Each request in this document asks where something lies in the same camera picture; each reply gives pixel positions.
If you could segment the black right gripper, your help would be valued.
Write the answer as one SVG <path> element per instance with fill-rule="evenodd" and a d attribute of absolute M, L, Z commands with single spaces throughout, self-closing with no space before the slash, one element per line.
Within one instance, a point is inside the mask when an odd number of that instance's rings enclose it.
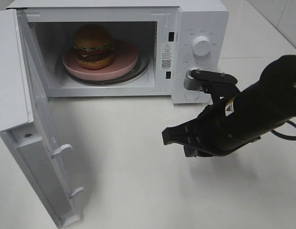
<path fill-rule="evenodd" d="M 207 106 L 200 115 L 162 131 L 164 145 L 183 145 L 186 157 L 226 156 L 236 150 L 235 97 Z"/>

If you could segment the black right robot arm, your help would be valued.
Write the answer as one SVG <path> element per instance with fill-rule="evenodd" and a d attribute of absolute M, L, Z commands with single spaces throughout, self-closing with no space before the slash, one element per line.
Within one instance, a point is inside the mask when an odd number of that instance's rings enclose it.
<path fill-rule="evenodd" d="M 187 157 L 226 156 L 267 132 L 296 141 L 276 131 L 296 117 L 296 55 L 273 61 L 242 91 L 235 77 L 200 69 L 187 71 L 184 84 L 212 98 L 195 119 L 162 132 L 163 143 L 182 145 Z"/>

